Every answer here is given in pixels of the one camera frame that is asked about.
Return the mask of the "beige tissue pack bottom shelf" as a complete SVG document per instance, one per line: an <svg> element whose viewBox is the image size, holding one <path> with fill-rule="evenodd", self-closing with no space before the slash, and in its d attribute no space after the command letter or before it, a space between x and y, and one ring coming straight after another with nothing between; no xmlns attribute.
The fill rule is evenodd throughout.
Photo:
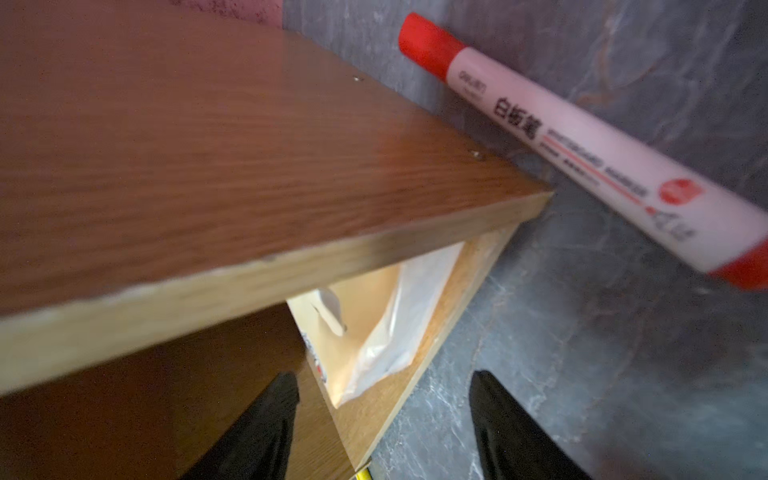
<svg viewBox="0 0 768 480"><path fill-rule="evenodd" d="M333 407L412 363L463 246L459 242L287 300Z"/></svg>

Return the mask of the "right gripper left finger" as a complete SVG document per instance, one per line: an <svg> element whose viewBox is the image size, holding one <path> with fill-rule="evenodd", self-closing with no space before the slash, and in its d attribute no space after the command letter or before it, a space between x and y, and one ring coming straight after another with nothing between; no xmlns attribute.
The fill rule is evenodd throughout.
<svg viewBox="0 0 768 480"><path fill-rule="evenodd" d="M182 477L283 480L299 403L296 375L278 374Z"/></svg>

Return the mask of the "wooden three-tier shelf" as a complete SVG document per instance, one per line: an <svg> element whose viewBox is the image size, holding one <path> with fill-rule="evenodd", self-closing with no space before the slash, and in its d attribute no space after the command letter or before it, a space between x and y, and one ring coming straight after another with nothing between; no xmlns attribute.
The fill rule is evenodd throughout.
<svg viewBox="0 0 768 480"><path fill-rule="evenodd" d="M297 34L3 2L2 477L184 479L283 372L286 477L352 477L549 197ZM334 408L287 300L459 242L414 362Z"/></svg>

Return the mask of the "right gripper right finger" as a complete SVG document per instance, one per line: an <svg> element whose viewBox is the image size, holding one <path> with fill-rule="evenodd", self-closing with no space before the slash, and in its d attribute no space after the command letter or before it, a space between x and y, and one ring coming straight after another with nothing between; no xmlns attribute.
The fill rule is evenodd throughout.
<svg viewBox="0 0 768 480"><path fill-rule="evenodd" d="M497 378L475 371L469 404L485 479L587 479Z"/></svg>

